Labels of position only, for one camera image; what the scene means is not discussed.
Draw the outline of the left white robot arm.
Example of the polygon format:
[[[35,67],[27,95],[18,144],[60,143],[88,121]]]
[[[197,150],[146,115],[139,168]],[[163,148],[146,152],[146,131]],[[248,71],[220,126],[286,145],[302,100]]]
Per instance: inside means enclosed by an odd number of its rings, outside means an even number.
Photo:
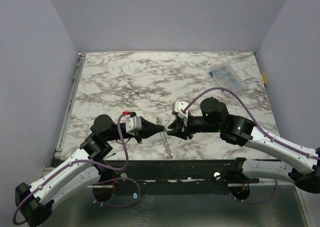
[[[129,165],[125,139],[134,138],[140,144],[165,128],[135,112],[124,111],[117,122],[106,114],[99,115],[90,130],[90,135],[62,164],[41,179],[31,184],[22,182],[15,188],[14,225],[27,223],[37,227],[51,216],[54,206],[70,194],[92,184],[106,184],[112,172],[122,172]],[[117,140],[121,141],[125,156],[121,167],[110,166],[104,159],[113,149],[109,142]]]

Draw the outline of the clear plastic organizer box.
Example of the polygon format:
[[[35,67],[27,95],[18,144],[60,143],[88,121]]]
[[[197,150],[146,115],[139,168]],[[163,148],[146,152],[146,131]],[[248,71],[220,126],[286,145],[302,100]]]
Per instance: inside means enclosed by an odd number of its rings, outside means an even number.
[[[229,89],[235,93],[244,91],[247,88],[246,83],[227,62],[212,66],[208,73],[220,87]]]

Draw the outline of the yellow tape tab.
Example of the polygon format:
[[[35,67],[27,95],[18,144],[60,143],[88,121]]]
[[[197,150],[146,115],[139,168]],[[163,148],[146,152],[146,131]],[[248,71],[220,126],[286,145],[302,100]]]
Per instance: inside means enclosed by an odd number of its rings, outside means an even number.
[[[265,85],[266,84],[266,79],[265,79],[265,75],[261,73],[261,79],[262,79],[262,82],[263,84]]]

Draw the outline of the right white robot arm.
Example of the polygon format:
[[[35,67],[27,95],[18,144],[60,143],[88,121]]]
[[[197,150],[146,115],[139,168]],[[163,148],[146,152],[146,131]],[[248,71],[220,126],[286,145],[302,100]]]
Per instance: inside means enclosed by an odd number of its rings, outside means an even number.
[[[283,139],[243,116],[229,114],[227,106],[210,97],[200,104],[201,116],[187,110],[188,103],[175,101],[169,125],[169,136],[188,140],[197,133],[219,133],[228,144],[252,148],[275,160],[246,159],[242,165],[230,169],[229,176],[240,183],[244,179],[275,179],[293,183],[299,189],[320,192],[320,150],[304,147]]]

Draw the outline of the metal side rail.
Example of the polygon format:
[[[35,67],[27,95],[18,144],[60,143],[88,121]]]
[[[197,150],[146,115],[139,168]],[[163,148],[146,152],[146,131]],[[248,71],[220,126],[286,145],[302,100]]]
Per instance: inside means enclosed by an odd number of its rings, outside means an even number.
[[[60,159],[61,156],[62,156],[63,146],[64,146],[64,143],[65,143],[67,130],[68,130],[68,127],[69,127],[69,122],[70,122],[70,119],[71,119],[71,114],[72,114],[72,110],[73,110],[73,106],[74,106],[74,101],[75,101],[75,98],[76,98],[76,94],[77,94],[77,90],[78,90],[78,86],[79,86],[79,83],[80,83],[80,78],[81,78],[81,74],[82,74],[82,70],[83,70],[83,66],[84,66],[84,62],[85,62],[87,54],[81,52],[78,55],[79,55],[79,59],[78,59],[78,62],[76,64],[75,72],[74,72],[74,75],[73,75],[72,88],[71,88],[71,92],[70,92],[70,96],[69,96],[66,112],[65,112],[65,115],[64,115],[62,128],[61,128],[61,131],[59,133],[58,142],[57,142],[57,145],[56,145],[55,150],[54,150],[53,159]]]

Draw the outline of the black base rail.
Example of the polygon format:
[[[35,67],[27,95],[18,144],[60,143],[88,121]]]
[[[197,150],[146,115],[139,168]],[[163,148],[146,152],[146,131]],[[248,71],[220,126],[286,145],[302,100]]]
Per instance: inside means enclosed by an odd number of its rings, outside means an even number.
[[[111,196],[227,195],[229,184],[256,184],[258,178],[242,173],[244,158],[225,160],[130,160],[125,170],[105,170],[101,181],[114,182],[92,187],[99,200]]]

